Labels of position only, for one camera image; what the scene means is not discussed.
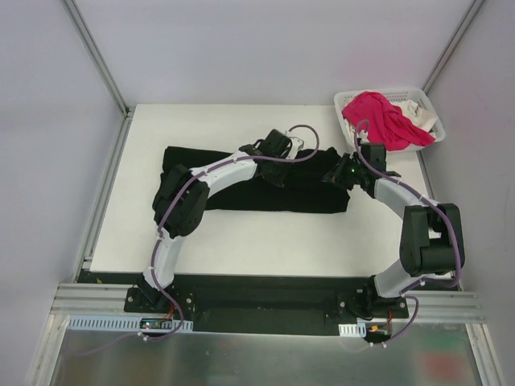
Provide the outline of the black daisy print t-shirt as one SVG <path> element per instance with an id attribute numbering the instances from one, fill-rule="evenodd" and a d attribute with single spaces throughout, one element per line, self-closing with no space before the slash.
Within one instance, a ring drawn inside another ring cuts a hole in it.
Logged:
<path id="1" fill-rule="evenodd" d="M 219 162 L 229 155 L 215 150 L 168 146 L 164 150 L 160 185 L 175 165 L 190 169 Z M 290 165 L 282 187 L 276 187 L 263 178 L 240 182 L 210 197 L 206 211 L 345 212 L 350 200 L 348 192 L 322 181 L 339 160 L 340 156 L 333 147 L 318 150 L 313 158 Z"/>

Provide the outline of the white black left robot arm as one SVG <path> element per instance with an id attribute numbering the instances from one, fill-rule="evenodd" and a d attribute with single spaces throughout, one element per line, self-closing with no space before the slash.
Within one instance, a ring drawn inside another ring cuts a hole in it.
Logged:
<path id="1" fill-rule="evenodd" d="M 163 312 L 170 303 L 164 289 L 174 281 L 175 266 L 185 238 L 203 218 L 208 199 L 240 182 L 257 177 L 274 178 L 303 149 L 304 141 L 291 131 L 272 130 L 256 145 L 242 146 L 237 152 L 207 166 L 188 169 L 182 164 L 161 174 L 161 183 L 152 203 L 156 223 L 156 245 L 143 277 L 150 285 L 142 303 L 151 312 Z"/>

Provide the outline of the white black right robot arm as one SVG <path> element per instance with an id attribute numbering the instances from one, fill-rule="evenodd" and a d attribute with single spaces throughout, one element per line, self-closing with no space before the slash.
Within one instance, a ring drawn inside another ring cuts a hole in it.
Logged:
<path id="1" fill-rule="evenodd" d="M 345 191 L 358 186 L 402 220 L 399 258 L 349 299 L 349 313 L 381 317 L 406 292 L 426 283 L 449 289 L 459 284 L 465 257 L 458 207 L 424 197 L 388 171 L 384 146 L 358 142 L 356 151 L 344 154 L 323 181 Z"/>

